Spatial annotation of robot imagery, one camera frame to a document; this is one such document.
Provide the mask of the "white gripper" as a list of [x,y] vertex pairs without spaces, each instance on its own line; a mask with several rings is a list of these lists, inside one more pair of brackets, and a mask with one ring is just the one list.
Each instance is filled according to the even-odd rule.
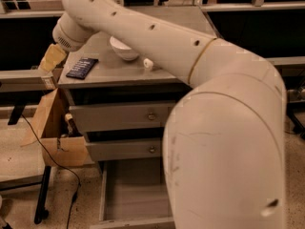
[[78,25],[64,12],[52,31],[53,40],[57,44],[49,45],[38,69],[46,73],[51,72],[66,58],[66,52],[78,51],[94,34],[95,31]]

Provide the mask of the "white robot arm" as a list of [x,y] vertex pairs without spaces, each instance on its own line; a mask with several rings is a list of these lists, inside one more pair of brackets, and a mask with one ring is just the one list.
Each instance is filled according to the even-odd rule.
[[286,229],[286,90],[268,60],[115,0],[62,0],[66,52],[103,31],[191,87],[164,129],[176,229]]

